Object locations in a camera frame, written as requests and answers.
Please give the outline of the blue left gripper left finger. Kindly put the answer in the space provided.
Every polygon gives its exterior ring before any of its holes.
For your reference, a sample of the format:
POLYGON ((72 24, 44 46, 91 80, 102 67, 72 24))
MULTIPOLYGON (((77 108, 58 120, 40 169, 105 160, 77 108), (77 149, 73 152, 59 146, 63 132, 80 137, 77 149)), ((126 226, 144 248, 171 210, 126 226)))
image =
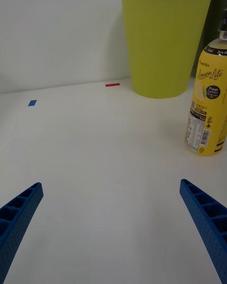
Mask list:
POLYGON ((4 283, 24 234, 42 198, 40 182, 33 184, 0 209, 0 283, 4 283))

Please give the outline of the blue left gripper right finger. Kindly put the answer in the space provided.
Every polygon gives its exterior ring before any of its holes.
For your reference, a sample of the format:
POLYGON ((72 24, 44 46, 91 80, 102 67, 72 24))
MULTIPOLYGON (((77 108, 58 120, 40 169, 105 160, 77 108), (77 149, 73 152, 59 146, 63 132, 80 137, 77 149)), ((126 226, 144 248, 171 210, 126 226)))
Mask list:
POLYGON ((186 179, 180 195, 220 278, 227 283, 227 208, 186 179))

